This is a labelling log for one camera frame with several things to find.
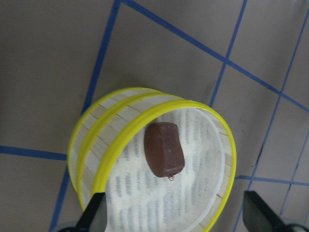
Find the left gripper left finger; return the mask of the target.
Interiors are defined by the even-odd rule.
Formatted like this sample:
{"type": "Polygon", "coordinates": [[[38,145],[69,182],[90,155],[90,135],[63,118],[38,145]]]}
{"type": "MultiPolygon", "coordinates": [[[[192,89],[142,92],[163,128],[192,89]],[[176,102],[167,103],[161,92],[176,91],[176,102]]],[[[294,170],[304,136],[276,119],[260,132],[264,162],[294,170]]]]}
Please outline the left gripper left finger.
{"type": "Polygon", "coordinates": [[[106,194],[95,193],[75,226],[76,232],[105,232],[107,227],[106,194]]]}

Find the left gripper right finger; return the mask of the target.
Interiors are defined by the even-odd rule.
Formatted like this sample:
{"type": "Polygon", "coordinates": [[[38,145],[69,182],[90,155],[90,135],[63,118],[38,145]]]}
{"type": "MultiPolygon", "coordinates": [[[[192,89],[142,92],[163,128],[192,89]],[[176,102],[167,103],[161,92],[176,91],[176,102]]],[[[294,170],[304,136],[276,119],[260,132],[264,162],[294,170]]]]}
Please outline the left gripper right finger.
{"type": "Polygon", "coordinates": [[[244,191],[243,223],[249,232],[288,232],[277,214],[255,191],[244,191]]]}

